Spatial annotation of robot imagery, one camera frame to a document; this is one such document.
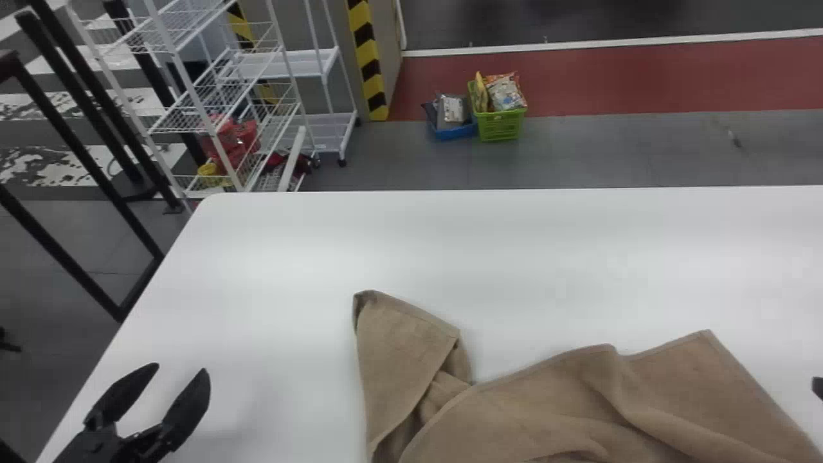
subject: floor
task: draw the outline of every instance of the floor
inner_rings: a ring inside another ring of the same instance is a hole
[[[638,39],[823,26],[813,0],[402,0],[408,49]]]
[[[65,21],[65,1],[49,2]],[[551,12],[545,11],[548,2],[538,0],[487,3],[482,11],[485,16],[496,19],[499,15],[489,15],[488,8],[497,7],[529,16],[528,21],[524,19],[522,28],[490,25],[479,13],[465,12],[463,2],[404,0],[412,48],[460,46],[469,41],[479,45],[773,30],[814,27],[823,22],[818,21],[823,18],[823,7],[802,0],[782,2],[779,7],[774,2],[751,0],[745,5],[743,0],[638,3],[642,7],[554,2]],[[103,14],[97,2],[83,5],[84,17]],[[425,11],[436,14],[425,16]],[[0,48],[22,50],[28,69],[46,91],[53,92],[55,105],[106,167],[110,152],[25,36],[13,29],[9,12],[0,8]],[[463,14],[471,21],[463,20]],[[538,25],[539,19],[545,18],[541,15],[551,20]],[[430,20],[428,37],[420,33],[419,21],[415,26],[415,17]],[[497,35],[478,36],[477,28],[495,30]],[[423,38],[430,42],[423,43]],[[143,110],[158,106],[133,63],[123,63],[116,73],[128,84],[133,103]],[[775,84],[791,87],[785,79]],[[14,82],[0,85],[0,181],[26,200],[26,207],[95,280],[115,299],[122,298],[149,255],[109,203],[88,200],[100,197],[97,188],[86,186],[86,174],[56,134],[44,127],[38,111],[21,92]],[[586,98],[585,91],[578,100],[602,101],[591,94]],[[425,122],[414,120],[416,117],[364,124],[352,135],[349,166],[338,168],[333,157],[324,156],[323,167],[306,179],[304,189],[823,184],[823,110],[814,107],[708,112],[661,108],[653,111],[657,114],[644,113],[643,108],[624,111],[638,114],[610,114],[620,113],[610,108],[598,114],[569,112],[562,116],[536,112],[550,117],[525,119],[521,139],[507,143],[480,143],[477,139],[438,142]],[[164,147],[170,162],[184,156],[177,140],[165,140]],[[159,202],[133,203],[131,207],[161,247],[169,249],[185,217],[163,215],[164,204]],[[0,325],[8,329],[11,342],[25,350],[23,354],[0,352],[0,417],[5,418],[0,420],[0,439],[27,461],[34,461],[117,325],[2,209],[0,236]]]

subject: black object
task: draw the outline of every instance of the black object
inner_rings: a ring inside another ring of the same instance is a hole
[[[0,439],[0,461],[3,463],[26,463],[26,461],[17,455],[17,452],[12,450],[2,439]]]
[[[120,141],[114,136],[114,132],[111,131],[111,128],[103,120],[103,116],[97,111],[91,98],[83,91],[80,82],[75,80],[72,70],[69,69],[68,65],[63,61],[63,58],[60,57],[60,54],[54,48],[54,45],[51,43],[51,40],[49,40],[40,22],[37,21],[37,16],[35,16],[33,12],[25,11],[16,14],[15,19],[17,19],[17,24],[20,25],[23,32],[29,36],[29,39],[31,39],[38,51],[40,51],[40,54],[43,55],[43,58],[54,70],[54,74],[57,75],[60,82],[66,87],[69,95],[71,95],[72,99],[80,106],[83,114],[89,119],[92,127],[94,127],[97,134],[100,135],[106,147],[109,148],[114,159],[117,160],[123,168],[123,173],[133,183],[143,182],[140,171],[132,164],[126,150],[123,149],[123,145],[120,144]]]
[[[130,30],[134,29],[134,23],[128,15],[128,10],[123,4],[123,0],[104,0],[103,7],[106,12],[109,13],[109,16],[116,20],[115,23],[120,31],[120,34],[125,35]],[[148,80],[149,84],[151,84],[151,88],[154,89],[160,103],[166,108],[172,106],[174,104],[174,96],[171,94],[171,91],[169,91],[169,86],[165,82],[163,74],[160,73],[160,69],[157,68],[154,60],[151,59],[151,56],[145,52],[138,53],[136,51],[146,49],[146,45],[139,34],[135,35],[134,38],[129,41],[129,46],[132,47],[132,55],[137,61],[137,65],[140,66],[140,69],[142,69],[143,74],[146,75],[146,80]],[[208,157],[206,157],[206,154],[203,152],[197,137],[191,133],[181,133],[180,138],[186,145],[188,154],[192,157],[192,159],[194,159],[195,164],[202,166],[208,161]]]
[[[70,254],[57,243],[56,240],[37,222],[20,201],[17,200],[3,185],[0,185],[0,205],[2,205],[25,229],[34,237],[46,251],[91,295],[117,322],[123,322],[134,302],[140,295],[146,284],[154,275],[160,262],[163,260],[163,251],[151,238],[146,228],[134,215],[123,198],[117,193],[109,179],[97,166],[97,162],[77,138],[77,135],[69,128],[60,113],[54,108],[49,98],[43,92],[37,81],[26,71],[23,63],[16,51],[0,50],[0,83],[5,82],[10,77],[16,77],[21,86],[26,89],[33,102],[40,108],[46,119],[54,126],[63,141],[71,148],[77,159],[86,168],[91,178],[114,205],[123,220],[131,227],[132,232],[137,235],[140,242],[146,247],[153,257],[151,263],[143,271],[132,291],[119,306],[106,294],[100,285],[92,279],[88,273],[71,257]]]
[[[811,379],[811,391],[820,397],[820,400],[823,400],[823,378],[814,377]]]
[[[6,330],[0,326],[0,350],[7,350],[9,352],[23,352],[23,349],[20,346],[16,346],[14,344],[9,344],[5,341],[6,338]]]
[[[117,105],[111,100],[109,94],[103,88],[103,85],[89,67],[86,59],[83,58],[79,51],[77,51],[77,47],[74,45],[72,37],[66,32],[63,25],[60,24],[60,21],[57,19],[57,15],[54,11],[52,11],[46,0],[30,0],[30,2],[31,7],[37,13],[37,16],[39,16],[40,20],[45,24],[46,30],[54,38],[54,41],[57,42],[60,49],[63,51],[63,54],[66,55],[68,62],[71,63],[75,71],[77,71],[80,79],[82,79],[82,81],[86,84],[86,87],[89,88],[89,91],[95,97],[95,100],[97,100],[100,107],[106,113],[106,116],[114,125],[114,128],[117,129],[120,137],[128,145],[128,149],[131,150],[134,157],[137,158],[137,162],[140,163],[140,166],[146,173],[146,176],[148,176],[149,180],[151,180],[163,196],[163,199],[169,205],[169,211],[167,212],[183,212],[183,205],[180,203],[180,200],[174,196],[174,193],[172,193],[171,188],[166,183],[166,178],[160,173],[160,171],[157,170],[157,166],[155,166],[154,162],[151,161],[151,158],[144,150],[142,143],[140,143],[137,139],[137,136],[123,118],[123,115],[120,114],[120,110]],[[128,160],[128,164],[130,166],[132,165],[131,160]]]
[[[177,396],[159,424],[126,438],[117,434],[117,422],[159,368],[157,363],[149,363],[111,385],[86,415],[84,429],[54,463],[155,463],[179,449],[208,410],[212,382],[205,368]]]

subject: hazard stripe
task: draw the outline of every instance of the hazard stripe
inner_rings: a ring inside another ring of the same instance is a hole
[[[357,66],[363,83],[363,97],[369,106],[371,120],[388,118],[383,74],[380,72],[380,58],[374,27],[371,22],[371,10],[367,0],[347,0],[349,7],[349,30],[355,42]]]
[[[226,9],[226,15],[229,17],[231,30],[235,33],[237,42],[240,44],[240,48],[253,49],[255,43],[257,42],[257,38],[252,32],[249,22],[246,21],[246,16],[243,14],[243,8],[240,7],[240,4],[235,2],[233,5],[228,7]],[[267,85],[266,81],[261,82],[262,83],[260,85],[255,87],[258,93],[266,102],[276,105],[279,98],[275,95],[274,90],[271,86]]]

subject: red item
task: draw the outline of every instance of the red item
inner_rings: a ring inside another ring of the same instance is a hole
[[[260,150],[260,142],[257,141],[256,120],[247,120],[242,124],[237,125],[237,137],[243,142],[245,146],[251,147],[251,149],[247,151],[256,152]]]
[[[212,121],[221,119],[221,115],[213,115]],[[256,152],[260,149],[260,142],[257,138],[257,121],[248,120],[242,124],[236,124],[233,120],[227,120],[217,131],[217,137],[226,156],[229,158],[229,163],[237,169],[247,152]],[[217,165],[218,171],[221,175],[226,174],[226,169],[223,166],[223,160],[214,146],[212,138],[209,136],[201,137],[201,146],[203,151],[212,159]]]

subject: packaged food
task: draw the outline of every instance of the packaged food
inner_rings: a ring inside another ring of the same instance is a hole
[[[495,111],[528,107],[520,91],[519,77],[516,72],[487,76],[486,89],[489,92],[489,102]]]
[[[468,98],[454,93],[440,93],[434,101],[437,108],[437,129],[453,129],[464,125],[471,118]]]
[[[486,81],[483,79],[480,71],[477,71],[474,75],[474,82],[477,87],[477,99],[475,100],[474,112],[489,112],[489,93],[486,91]]]
[[[212,116],[212,120],[220,119],[220,115]],[[257,140],[257,121],[247,120],[237,124],[234,120],[227,120],[217,131],[217,138],[226,156],[229,158],[231,166],[237,169],[245,158],[246,153],[256,152],[260,149],[260,142]],[[217,148],[214,146],[212,138],[208,135],[201,137],[203,151],[212,159],[217,168],[218,175],[225,175],[226,168]]]

